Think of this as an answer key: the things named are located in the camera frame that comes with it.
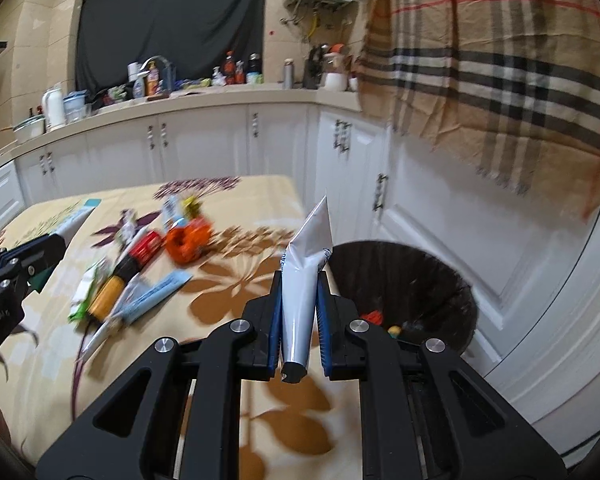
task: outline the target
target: metal screw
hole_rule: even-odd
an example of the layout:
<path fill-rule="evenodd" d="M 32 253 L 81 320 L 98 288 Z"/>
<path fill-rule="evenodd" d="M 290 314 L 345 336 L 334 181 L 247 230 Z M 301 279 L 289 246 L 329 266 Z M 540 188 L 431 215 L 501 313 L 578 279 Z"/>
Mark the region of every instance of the metal screw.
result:
<path fill-rule="evenodd" d="M 158 339 L 158 341 L 155 342 L 154 348 L 161 354 L 170 352 L 173 349 L 173 339 L 169 339 L 168 337 Z"/>
<path fill-rule="evenodd" d="M 429 350 L 430 352 L 433 352 L 434 354 L 439 354 L 446 348 L 445 343 L 435 337 L 432 337 L 431 339 L 427 339 L 427 342 L 424 343 L 424 346 L 426 346 L 427 350 Z"/>
<path fill-rule="evenodd" d="M 250 323 L 246 319 L 235 319 L 229 327 L 239 334 L 240 332 L 246 332 L 250 327 Z"/>
<path fill-rule="evenodd" d="M 367 323 L 364 319 L 354 319 L 351 323 L 349 323 L 349 328 L 353 330 L 353 332 L 366 332 L 369 330 L 369 323 Z"/>

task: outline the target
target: thermos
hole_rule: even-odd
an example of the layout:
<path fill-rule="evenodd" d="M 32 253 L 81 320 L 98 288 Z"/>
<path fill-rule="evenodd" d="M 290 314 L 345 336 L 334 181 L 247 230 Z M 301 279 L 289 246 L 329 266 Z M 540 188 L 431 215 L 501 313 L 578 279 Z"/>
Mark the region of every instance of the thermos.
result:
<path fill-rule="evenodd" d="M 282 88 L 291 90 L 294 87 L 294 60 L 291 58 L 285 59 L 283 69 Z"/>

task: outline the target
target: kitchen countertop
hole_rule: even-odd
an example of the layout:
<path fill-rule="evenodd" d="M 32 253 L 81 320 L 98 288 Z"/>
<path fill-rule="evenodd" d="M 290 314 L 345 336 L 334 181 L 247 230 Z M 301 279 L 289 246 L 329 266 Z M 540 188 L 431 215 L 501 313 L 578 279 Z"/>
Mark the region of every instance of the kitchen countertop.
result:
<path fill-rule="evenodd" d="M 145 98 L 127 101 L 102 108 L 98 114 L 75 123 L 55 128 L 23 144 L 12 143 L 0 150 L 0 167 L 8 162 L 32 152 L 46 144 L 56 142 L 72 135 L 88 132 L 110 124 L 129 121 L 141 117 L 166 114 L 194 108 L 208 108 L 226 105 L 249 104 L 317 104 L 340 108 L 349 112 L 360 112 L 358 94 L 355 92 L 331 92 L 328 90 L 283 90 L 279 84 L 257 86 L 240 85 L 220 88 L 202 88 L 191 91 L 174 92 L 169 98 L 147 102 Z"/>

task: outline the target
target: yellow tube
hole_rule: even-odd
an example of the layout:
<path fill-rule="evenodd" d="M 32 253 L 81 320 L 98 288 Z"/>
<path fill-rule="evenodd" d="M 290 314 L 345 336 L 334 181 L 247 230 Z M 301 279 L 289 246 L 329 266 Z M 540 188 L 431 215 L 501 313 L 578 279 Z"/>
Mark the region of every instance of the yellow tube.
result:
<path fill-rule="evenodd" d="M 314 12 L 314 20 L 311 24 L 311 30 L 306 35 L 309 40 L 311 39 L 312 35 L 315 33 L 317 28 L 318 28 L 318 13 Z"/>

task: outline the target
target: red bottle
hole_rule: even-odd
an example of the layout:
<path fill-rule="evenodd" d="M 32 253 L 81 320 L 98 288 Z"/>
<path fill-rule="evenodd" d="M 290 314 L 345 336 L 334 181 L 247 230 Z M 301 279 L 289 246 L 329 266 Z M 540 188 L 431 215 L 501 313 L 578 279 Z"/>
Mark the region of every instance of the red bottle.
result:
<path fill-rule="evenodd" d="M 224 74 L 228 85 L 235 85 L 235 61 L 233 50 L 226 53 L 226 59 L 222 65 L 222 73 Z"/>

